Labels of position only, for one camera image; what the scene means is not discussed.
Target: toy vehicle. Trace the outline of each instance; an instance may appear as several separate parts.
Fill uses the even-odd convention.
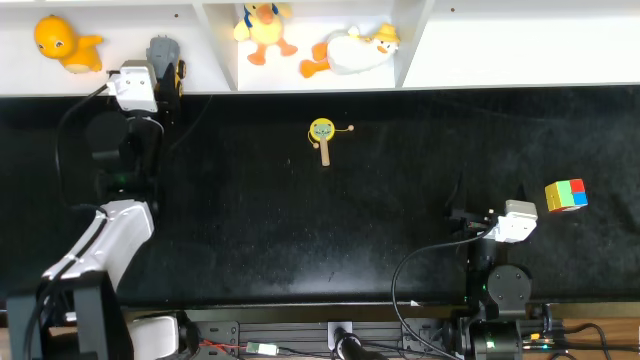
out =
[[[153,64],[158,82],[165,76],[175,76],[175,89],[182,96],[181,80],[187,75],[187,64],[180,59],[180,45],[166,36],[154,37],[147,49],[147,61]]]

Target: orange beak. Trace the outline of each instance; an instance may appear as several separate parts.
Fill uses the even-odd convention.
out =
[[[258,19],[263,24],[271,24],[273,22],[273,10],[271,10],[270,4],[264,4],[258,8],[256,12]]]

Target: wooden floor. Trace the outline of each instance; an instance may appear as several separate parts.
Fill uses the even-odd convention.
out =
[[[607,335],[607,342],[611,345],[637,345],[640,337],[640,318],[612,318],[612,319],[570,319],[565,320],[564,325],[567,328],[579,326],[584,323],[594,323],[602,327]],[[599,343],[600,337],[595,330],[588,329],[579,334],[568,336],[572,342],[589,342]],[[640,359],[638,353],[611,351],[613,360],[631,360]],[[570,351],[570,354],[578,358],[578,360],[593,359],[604,360],[605,356],[602,351]],[[548,354],[530,354],[526,355],[526,360],[547,360],[551,356]],[[11,359],[9,351],[9,334],[7,329],[0,329],[0,360]]]

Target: yellow hat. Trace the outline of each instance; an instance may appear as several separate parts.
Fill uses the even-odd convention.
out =
[[[388,42],[400,42],[400,39],[396,35],[396,28],[391,24],[382,24],[380,30],[373,35],[374,39],[388,41]]]

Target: white shelf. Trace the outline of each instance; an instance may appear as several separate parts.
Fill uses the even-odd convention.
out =
[[[241,3],[0,0],[0,66],[10,69],[0,96],[87,94],[106,81],[106,70],[144,59],[157,35],[180,44],[192,94],[640,83],[637,0],[295,0],[285,39],[298,53],[283,58],[271,47],[265,66],[246,58],[255,44],[233,39]],[[102,72],[70,74],[39,54],[33,28],[50,14],[105,38]],[[402,40],[393,61],[357,75],[300,75],[300,62],[332,31],[356,25],[371,34],[383,22]]]

